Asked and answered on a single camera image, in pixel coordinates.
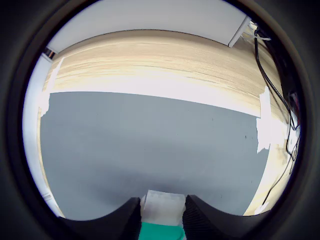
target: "white object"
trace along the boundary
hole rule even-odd
[[[72,18],[47,47],[59,53],[98,35],[145,29],[192,34],[228,45],[240,37],[241,32],[234,38],[245,18],[222,0],[102,0]]]
[[[63,217],[53,194],[46,185],[45,177],[42,174],[37,144],[38,99],[51,65],[51,59],[42,54],[33,69],[24,98],[22,138],[26,160],[40,194],[54,214],[58,217]]]
[[[265,40],[265,41],[270,41],[270,37],[260,37],[260,36],[255,36],[255,30],[257,29],[257,25],[255,25],[252,21],[249,21],[249,24],[247,25],[249,28],[247,29],[249,32],[245,31],[245,28],[242,29],[242,37],[243,34],[248,35],[249,39],[260,39],[260,40]]]
[[[244,30],[246,29],[246,27],[248,26],[250,21],[251,21],[251,18],[246,16],[245,19],[243,20],[243,22],[241,23],[239,29],[236,31],[235,35],[233,36],[233,38],[229,42],[228,46],[230,48],[232,48],[234,46],[234,44],[236,43],[236,41],[240,38],[241,34],[244,32]]]
[[[183,194],[149,190],[141,200],[141,222],[178,226],[186,209]]]
[[[262,149],[268,150],[270,144],[284,146],[288,139],[290,124],[284,123],[271,116],[270,91],[267,86],[264,87],[264,93],[260,94],[260,118],[256,118],[256,130],[258,146],[256,153]],[[289,146],[295,146],[298,139],[297,131],[291,129]]]
[[[293,120],[293,125],[294,126],[297,126],[298,125],[298,118],[297,116],[295,115],[295,113],[293,111],[291,111],[291,116],[292,116],[292,120]],[[292,124],[288,124],[287,126],[287,135],[288,135],[288,151],[293,154],[295,149],[298,148],[298,138],[299,138],[299,135],[300,135],[300,126],[298,126],[296,129],[293,129],[292,128]],[[288,157],[287,157],[287,162],[289,162],[290,160],[290,155],[288,154]]]

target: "white tape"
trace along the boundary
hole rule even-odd
[[[270,144],[284,146],[288,138],[288,124],[271,116],[270,91],[266,86],[260,94],[260,118],[256,118],[258,147],[256,153],[262,149],[268,150]]]
[[[183,194],[149,190],[141,199],[141,222],[166,226],[182,224],[186,209]]]
[[[298,125],[298,118],[297,116],[294,114],[293,111],[291,111],[291,116],[292,116],[292,119],[293,119],[293,123],[294,123],[294,126],[297,126]],[[288,128],[287,128],[287,136],[289,134],[289,128],[291,126],[288,125]],[[296,148],[298,148],[298,138],[299,138],[299,135],[300,135],[300,127],[298,126],[296,128],[296,130],[294,130],[293,128],[290,129],[290,135],[288,136],[288,151],[290,153],[293,153],[295,151]],[[288,154],[287,156],[287,162],[290,160],[290,155]]]
[[[267,86],[264,87],[264,93],[260,95],[260,118],[256,118],[256,130],[258,138],[258,147],[256,153],[262,149],[269,149],[271,142],[271,104],[270,92]]]
[[[54,88],[55,85],[55,80],[57,78],[58,72],[60,70],[61,64],[65,57],[63,57],[58,66],[56,66],[55,69],[53,69],[51,76],[48,80],[48,84],[46,86],[45,91],[41,92],[39,95],[38,103],[39,103],[39,108],[41,108],[41,117],[46,114],[46,112],[49,110],[49,99],[50,99],[50,93],[52,92],[52,89]]]

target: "green object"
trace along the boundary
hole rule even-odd
[[[142,222],[139,240],[182,240],[185,231],[181,226],[166,226]]]

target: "light wood surface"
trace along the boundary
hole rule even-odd
[[[254,52],[253,41],[242,38],[229,48],[206,38],[177,32],[135,30],[109,33],[77,43],[59,53],[53,60],[43,90],[46,90],[52,70],[63,58],[52,93],[123,91],[205,103],[260,117],[259,95],[264,92],[266,84]],[[259,46],[259,58],[266,74],[282,94],[276,66],[263,44]],[[279,108],[272,96],[270,102],[272,117],[285,123],[285,107],[278,101]],[[283,173],[288,158],[284,135],[283,143],[270,146],[260,185],[244,215],[255,213]],[[40,134],[38,142],[41,155]],[[269,204],[262,212],[278,200],[289,179],[287,173],[285,176],[272,190],[267,200]]]

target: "gray mat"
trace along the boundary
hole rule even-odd
[[[53,93],[40,137],[52,193],[74,220],[102,217],[148,189],[243,215],[268,157],[257,154],[253,116],[134,94]]]

